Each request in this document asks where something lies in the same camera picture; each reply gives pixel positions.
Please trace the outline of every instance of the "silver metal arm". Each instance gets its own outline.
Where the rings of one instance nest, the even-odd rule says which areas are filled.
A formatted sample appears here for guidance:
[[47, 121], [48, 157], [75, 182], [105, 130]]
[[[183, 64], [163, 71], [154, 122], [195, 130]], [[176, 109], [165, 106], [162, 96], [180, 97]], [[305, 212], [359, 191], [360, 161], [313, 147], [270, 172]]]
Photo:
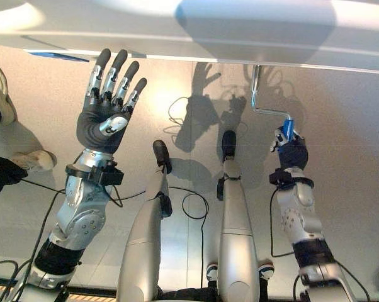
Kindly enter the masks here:
[[[273, 150], [288, 146], [280, 150], [280, 156], [283, 156], [281, 164], [287, 165], [293, 161], [289, 158], [290, 154], [298, 158], [299, 163], [307, 163], [307, 149], [301, 141], [298, 145], [287, 145], [290, 142], [280, 130], [275, 131], [275, 138]], [[341, 267], [325, 242], [322, 224], [314, 208], [314, 183], [305, 177], [299, 167], [278, 169], [270, 175], [270, 180], [278, 185], [276, 197], [281, 225], [295, 251], [300, 279], [309, 287], [305, 293], [310, 301], [356, 302]]]
[[[72, 165], [82, 172], [92, 167], [106, 167], [111, 154], [85, 149]], [[20, 301], [55, 301], [72, 279], [84, 249], [102, 229], [111, 186], [102, 187], [92, 181], [68, 176], [65, 201], [57, 213], [57, 221], [31, 267]], [[21, 286], [21, 277], [15, 286]], [[6, 301], [13, 301], [14, 290]]]

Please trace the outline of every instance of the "humanoid robot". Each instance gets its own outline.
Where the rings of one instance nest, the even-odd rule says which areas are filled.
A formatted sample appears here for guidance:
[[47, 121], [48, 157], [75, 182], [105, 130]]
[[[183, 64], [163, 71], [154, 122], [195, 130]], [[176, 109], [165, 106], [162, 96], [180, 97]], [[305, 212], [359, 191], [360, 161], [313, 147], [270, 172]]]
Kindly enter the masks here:
[[[138, 96], [146, 85], [141, 79], [128, 101], [123, 99], [139, 64], [132, 63], [113, 96], [117, 75], [127, 58], [122, 50], [101, 78], [110, 51], [97, 59], [86, 90], [83, 111], [77, 122], [77, 137], [85, 146], [77, 160], [66, 168], [65, 202], [47, 241], [20, 278], [6, 301], [65, 301], [66, 285], [72, 279], [85, 248], [105, 223], [105, 206], [112, 185], [122, 182], [113, 154], [118, 149]], [[356, 302], [348, 283], [322, 234], [314, 211], [312, 188], [303, 169], [307, 164], [304, 139], [288, 121], [275, 131], [272, 150], [278, 149], [281, 167], [270, 175], [278, 187], [282, 226], [293, 245], [300, 266], [299, 275], [308, 289], [302, 301]], [[218, 256], [217, 299], [223, 302], [259, 301], [257, 255], [249, 214], [241, 185], [240, 167], [234, 159], [235, 133], [227, 131], [222, 140], [223, 178], [217, 198], [224, 201]], [[171, 163], [166, 145], [153, 144], [157, 168], [150, 179], [125, 248], [118, 280], [118, 302], [158, 301], [161, 220], [172, 214], [167, 174]]]

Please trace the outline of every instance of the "black cable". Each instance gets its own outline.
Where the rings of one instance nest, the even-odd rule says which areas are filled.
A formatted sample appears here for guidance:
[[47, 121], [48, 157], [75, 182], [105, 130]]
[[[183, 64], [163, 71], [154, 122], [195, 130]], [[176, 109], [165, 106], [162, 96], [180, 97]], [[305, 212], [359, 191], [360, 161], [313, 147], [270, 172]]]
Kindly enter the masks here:
[[[23, 292], [23, 288], [24, 288], [24, 285], [25, 285], [25, 283], [26, 283], [26, 276], [30, 273], [30, 269], [31, 269], [31, 265], [32, 265], [32, 263], [33, 263], [34, 255], [35, 255], [35, 252], [37, 251], [37, 246], [38, 246], [38, 243], [39, 243], [39, 241], [40, 241], [40, 239], [41, 239], [41, 236], [42, 236], [42, 233], [43, 233], [43, 227], [44, 227], [45, 222], [46, 222], [46, 220], [47, 220], [47, 218], [48, 218], [49, 212], [50, 212], [52, 206], [54, 205], [54, 202], [55, 202], [55, 199], [56, 199], [57, 195], [58, 195], [59, 193], [65, 194], [65, 193], [63, 192], [64, 190], [59, 190], [59, 191], [57, 191], [57, 190], [55, 190], [55, 189], [52, 189], [51, 187], [43, 186], [43, 185], [41, 185], [41, 184], [37, 184], [37, 183], [32, 182], [32, 181], [26, 181], [26, 182], [29, 182], [30, 184], [34, 184], [34, 185], [36, 185], [36, 186], [44, 187], [44, 188], [46, 188], [46, 189], [49, 189], [49, 190], [51, 190], [51, 191], [55, 191], [55, 192], [57, 192], [57, 193], [55, 194], [55, 196], [54, 196], [54, 198], [53, 198], [53, 200], [52, 200], [52, 202], [51, 202], [50, 208], [48, 209], [47, 214], [45, 215], [45, 218], [44, 218], [44, 221], [43, 221], [43, 225], [42, 225], [42, 229], [40, 230], [39, 238], [38, 238], [38, 240], [37, 240], [37, 242], [36, 242], [36, 245], [35, 245], [35, 248], [34, 248], [34, 250], [33, 250], [33, 255], [32, 255], [31, 259], [30, 259], [30, 263], [29, 263], [29, 266], [28, 266], [28, 269], [27, 269], [27, 272], [26, 272], [26, 275], [25, 275], [25, 280], [23, 281], [23, 285], [22, 285], [22, 288], [21, 288], [21, 290], [20, 290], [21, 292]], [[123, 204], [122, 204], [122, 201], [123, 201], [123, 200], [127, 200], [127, 199], [130, 199], [130, 198], [134, 198], [134, 197], [136, 197], [136, 196], [139, 196], [139, 195], [145, 193], [145, 191], [141, 191], [141, 192], [136, 193], [136, 194], [134, 194], [134, 195], [131, 195], [131, 196], [128, 196], [128, 197], [125, 197], [125, 198], [121, 198], [121, 197], [120, 197], [120, 193], [118, 192], [116, 186], [113, 186], [113, 188], [114, 188], [114, 190], [115, 190], [115, 192], [116, 192], [117, 199], [112, 198], [111, 195], [108, 194], [108, 192], [106, 191], [105, 186], [103, 186], [103, 191], [105, 192], [105, 194], [107, 195], [107, 197], [109, 197], [109, 199], [110, 199], [113, 203], [115, 203], [119, 208], [122, 208], [122, 207], [123, 207]], [[203, 226], [205, 225], [206, 218], [207, 218], [208, 213], [209, 213], [209, 203], [208, 203], [208, 201], [205, 199], [205, 197], [203, 197], [201, 194], [199, 194], [199, 193], [197, 193], [197, 192], [195, 192], [195, 191], [192, 191], [192, 190], [190, 190], [190, 189], [185, 189], [185, 188], [183, 188], [183, 187], [174, 187], [174, 186], [169, 186], [169, 188], [190, 192], [191, 194], [186, 195], [186, 196], [183, 198], [183, 201], [182, 201], [182, 203], [181, 203], [181, 205], [182, 205], [182, 207], [183, 207], [183, 211], [184, 211], [185, 215], [188, 216], [188, 217], [190, 217], [191, 219], [194, 219], [194, 220], [200, 220], [200, 219], [203, 219], [203, 221], [202, 221], [202, 225], [201, 225], [201, 236], [202, 236], [202, 238], [201, 238], [201, 288], [202, 288], [202, 287], [203, 287], [203, 267], [204, 267], [204, 260], [203, 260], [204, 233], [203, 233]], [[185, 199], [186, 199], [187, 197], [191, 196], [191, 195], [197, 195], [197, 196], [199, 196], [199, 197], [202, 199], [202, 201], [203, 201], [203, 203], [204, 203], [204, 205], [205, 205], [205, 214], [204, 214], [203, 216], [201, 216], [201, 217], [194, 217], [194, 216], [189, 215], [189, 214], [185, 211], [185, 209], [184, 209], [184, 202], [185, 202]], [[18, 299], [16, 300], [16, 302], [19, 301], [19, 298], [20, 298], [20, 296], [21, 296], [21, 292], [20, 292], [20, 294], [19, 294]]]
[[115, 200], [114, 198], [111, 197], [110, 194], [108, 194], [108, 192], [107, 192], [105, 186], [103, 186], [103, 192], [107, 195], [107, 197], [108, 197], [113, 203], [115, 203], [115, 205], [116, 205], [117, 207], [119, 207], [119, 208], [124, 207], [124, 205], [122, 204], [121, 198], [118, 198], [119, 203], [117, 203], [117, 200]]
[[16, 261], [13, 261], [13, 260], [2, 260], [0, 261], [0, 264], [2, 263], [10, 263], [10, 264], [13, 264], [14, 265], [14, 269], [13, 269], [13, 273], [12, 273], [12, 276], [11, 276], [11, 279], [9, 279], [6, 287], [5, 287], [5, 290], [2, 292], [2, 295], [0, 297], [0, 302], [3, 300], [6, 292], [9, 290], [9, 288], [11, 287], [12, 285], [12, 282], [14, 280], [14, 278], [16, 277], [18, 271], [19, 271], [19, 264], [16, 262]]
[[173, 107], [173, 105], [175, 104], [175, 103], [177, 103], [180, 99], [188, 99], [186, 96], [181, 96], [180, 98], [177, 98], [174, 102], [172, 102], [171, 103], [171, 105], [169, 106], [169, 110], [167, 111], [167, 113], [168, 113], [168, 115], [169, 115], [169, 120], [170, 121], [172, 121], [173, 123], [175, 123], [175, 124], [177, 124], [177, 125], [180, 125], [180, 126], [182, 126], [183, 125], [183, 122], [182, 123], [179, 123], [178, 122], [178, 120], [183, 120], [182, 118], [173, 118], [172, 116], [171, 116], [171, 113], [170, 113], [170, 110], [171, 110], [171, 108]]
[[275, 189], [273, 191], [272, 196], [271, 196], [271, 201], [269, 202], [269, 227], [270, 227], [270, 233], [271, 233], [271, 256], [273, 258], [279, 258], [279, 257], [284, 257], [288, 255], [293, 255], [294, 252], [289, 252], [289, 253], [284, 253], [284, 254], [279, 254], [279, 255], [274, 255], [273, 254], [273, 232], [272, 232], [272, 200], [273, 196], [275, 196], [276, 192], [278, 192], [278, 189]]
[[14, 271], [13, 272], [16, 272], [19, 268], [19, 264], [16, 262], [16, 261], [13, 261], [13, 260], [2, 260], [0, 261], [0, 264], [2, 263], [11, 263], [14, 265]]
[[44, 187], [45, 189], [51, 190], [53, 192], [58, 192], [58, 190], [55, 190], [51, 187], [44, 186], [43, 184], [38, 184], [38, 183], [33, 182], [33, 181], [27, 181], [26, 179], [20, 179], [20, 180], [24, 181], [24, 182], [28, 182], [29, 184], [34, 184], [34, 185], [39, 186], [39, 187]]
[[79, 157], [83, 154], [83, 152], [84, 152], [84, 150], [83, 150], [81, 153], [79, 153], [79, 155], [75, 158], [75, 160], [74, 160], [74, 164], [76, 164], [77, 160], [78, 160]]
[[35, 243], [35, 245], [34, 245], [33, 252], [31, 253], [31, 257], [30, 257], [29, 262], [28, 262], [27, 270], [26, 270], [26, 272], [25, 272], [25, 278], [24, 278], [23, 283], [22, 283], [22, 285], [21, 285], [21, 287], [20, 287], [20, 290], [19, 290], [19, 293], [18, 293], [18, 297], [17, 297], [17, 299], [16, 299], [16, 302], [19, 302], [19, 299], [20, 299], [20, 297], [21, 297], [21, 295], [22, 295], [22, 293], [23, 293], [23, 290], [24, 290], [24, 288], [25, 288], [25, 286], [26, 286], [27, 278], [28, 278], [28, 275], [30, 274], [31, 266], [33, 265], [34, 256], [35, 256], [35, 254], [36, 254], [36, 251], [37, 251], [37, 248], [38, 248], [38, 244], [40, 244], [40, 240], [41, 240], [41, 237], [42, 237], [43, 232], [44, 232], [45, 223], [47, 222], [47, 218], [48, 218], [48, 216], [49, 216], [49, 214], [50, 214], [50, 212], [51, 212], [52, 206], [54, 205], [55, 200], [57, 199], [58, 194], [61, 193], [63, 190], [64, 190], [64, 189], [59, 190], [59, 191], [57, 191], [57, 192], [55, 193], [54, 197], [53, 197], [52, 200], [51, 200], [50, 206], [48, 207], [48, 210], [47, 210], [47, 212], [46, 212], [46, 214], [45, 214], [45, 216], [44, 216], [43, 223], [42, 223], [42, 225], [41, 225], [41, 229], [40, 229], [40, 233], [38, 234], [38, 237], [37, 237], [36, 243]]
[[[208, 216], [208, 213], [209, 213], [209, 203], [208, 201], [205, 199], [205, 197], [203, 197], [201, 194], [195, 192], [195, 191], [192, 191], [192, 190], [189, 190], [189, 189], [185, 189], [183, 187], [173, 187], [173, 186], [169, 186], [171, 189], [178, 189], [178, 190], [183, 190], [183, 191], [187, 191], [187, 192], [190, 192], [191, 194], [188, 194], [186, 195], [184, 198], [183, 198], [183, 201], [181, 203], [181, 207], [183, 208], [183, 211], [185, 213], [186, 216], [190, 217], [191, 219], [194, 219], [194, 220], [200, 220], [200, 219], [203, 219], [202, 221], [202, 225], [201, 225], [201, 288], [203, 287], [203, 246], [204, 246], [204, 239], [203, 239], [203, 226], [205, 225], [205, 221], [206, 221], [206, 218]], [[185, 202], [185, 199], [188, 198], [189, 196], [191, 195], [197, 195], [199, 196], [202, 201], [203, 201], [203, 204], [205, 205], [205, 214], [201, 217], [194, 217], [194, 216], [191, 216], [190, 214], [188, 214], [185, 209], [184, 209], [184, 202]]]
[[296, 299], [296, 285], [297, 285], [298, 278], [300, 278], [300, 275], [297, 275], [297, 277], [295, 279], [295, 282], [293, 282], [293, 302], [297, 302], [297, 299]]
[[18, 270], [16, 272], [13, 272], [12, 276], [11, 276], [11, 279], [9, 279], [6, 287], [5, 287], [5, 290], [3, 291], [2, 295], [0, 296], [0, 302], [2, 302], [2, 300], [5, 298], [5, 297], [8, 297], [9, 296], [9, 291], [12, 287], [12, 283], [14, 282], [14, 280], [16, 279], [16, 276], [19, 274], [19, 272], [21, 271], [22, 268], [24, 268], [24, 266], [27, 265], [27, 263], [29, 263], [30, 259], [29, 260], [26, 260], [24, 261], [24, 263], [22, 263], [21, 266], [19, 266]]
[[338, 260], [335, 260], [336, 263], [338, 263], [338, 265], [340, 267], [342, 267], [355, 281], [357, 284], [359, 284], [359, 286], [362, 288], [362, 290], [365, 292], [365, 295], [366, 295], [366, 298], [367, 298], [367, 301], [370, 302], [370, 295], [368, 294], [367, 290], [365, 289], [365, 287], [359, 282], [358, 278], [356, 278], [344, 265], [342, 265]]

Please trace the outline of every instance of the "silver robotic finger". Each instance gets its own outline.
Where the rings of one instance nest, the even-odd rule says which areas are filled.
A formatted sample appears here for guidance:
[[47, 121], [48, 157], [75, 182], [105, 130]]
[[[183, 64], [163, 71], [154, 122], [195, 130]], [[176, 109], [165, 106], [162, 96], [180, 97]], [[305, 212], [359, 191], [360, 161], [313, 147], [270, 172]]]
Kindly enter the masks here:
[[113, 65], [107, 73], [105, 83], [103, 85], [103, 89], [101, 90], [101, 97], [104, 100], [111, 101], [111, 96], [113, 94], [114, 86], [116, 79], [118, 77], [118, 73], [121, 70], [122, 64], [127, 60], [128, 53], [125, 49], [120, 50], [118, 55], [115, 57]]
[[135, 105], [137, 104], [138, 98], [142, 90], [145, 88], [147, 84], [147, 80], [143, 77], [139, 80], [138, 84], [133, 89], [131, 95], [129, 95], [128, 101], [123, 106], [121, 112], [122, 113], [130, 113], [132, 114]]
[[118, 85], [116, 94], [112, 102], [115, 106], [119, 106], [120, 108], [122, 108], [124, 97], [127, 94], [129, 84], [131, 83], [132, 78], [137, 73], [138, 69], [138, 61], [133, 61], [129, 66], [127, 72], [125, 73], [124, 77], [122, 78], [120, 85]]
[[93, 68], [93, 71], [90, 75], [88, 88], [86, 89], [86, 96], [90, 97], [91, 95], [94, 97], [99, 96], [100, 85], [101, 85], [101, 76], [103, 75], [104, 68], [108, 60], [111, 57], [110, 49], [103, 49], [97, 58], [96, 65]]
[[102, 122], [99, 129], [103, 135], [110, 137], [114, 133], [124, 129], [127, 125], [128, 120], [124, 116], [113, 115]]

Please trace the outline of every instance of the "floor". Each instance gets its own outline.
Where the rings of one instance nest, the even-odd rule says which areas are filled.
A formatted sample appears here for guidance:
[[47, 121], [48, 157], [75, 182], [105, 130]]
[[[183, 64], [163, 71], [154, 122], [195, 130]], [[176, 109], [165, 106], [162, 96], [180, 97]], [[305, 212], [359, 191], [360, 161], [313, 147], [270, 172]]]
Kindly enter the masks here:
[[[173, 158], [169, 184], [193, 189], [210, 204], [205, 264], [216, 261], [223, 208], [215, 192], [222, 176], [218, 145], [225, 130], [235, 130], [236, 159], [242, 167], [257, 255], [260, 260], [269, 258], [269, 198], [274, 187], [268, 176], [279, 165], [269, 146], [282, 120], [250, 109], [252, 67], [139, 62], [135, 78], [146, 77], [148, 86], [115, 153], [118, 167], [125, 173], [120, 194], [129, 196], [145, 188], [156, 166], [152, 142], [164, 140]], [[75, 135], [76, 120], [93, 63], [34, 57], [0, 46], [0, 66], [8, 77], [18, 116], [13, 124], [0, 126], [0, 157], [38, 148], [51, 151], [57, 157], [54, 169], [31, 174], [28, 180], [60, 189], [65, 166], [82, 150]], [[263, 108], [287, 110], [295, 117], [296, 128], [307, 140], [305, 174], [315, 182], [316, 211], [327, 243], [372, 298], [378, 298], [379, 75], [265, 67], [258, 102]], [[52, 192], [27, 183], [4, 188], [0, 194], [0, 260], [23, 262], [29, 258], [52, 196]], [[200, 285], [201, 222], [184, 215], [184, 196], [184, 192], [171, 189], [174, 213], [162, 221], [162, 289]], [[61, 197], [57, 199], [44, 234], [54, 225], [62, 202]], [[125, 201], [122, 210], [109, 203], [106, 225], [86, 249], [73, 285], [115, 288], [125, 242], [142, 203], [142, 196]], [[281, 231], [274, 204], [274, 248], [278, 254], [290, 251], [291, 246]], [[192, 215], [204, 211], [196, 196], [189, 197], [185, 207]], [[289, 298], [297, 263], [292, 256], [273, 262], [269, 296]], [[10, 274], [10, 267], [0, 267], [0, 276]], [[352, 280], [350, 284], [358, 298], [365, 297]]]

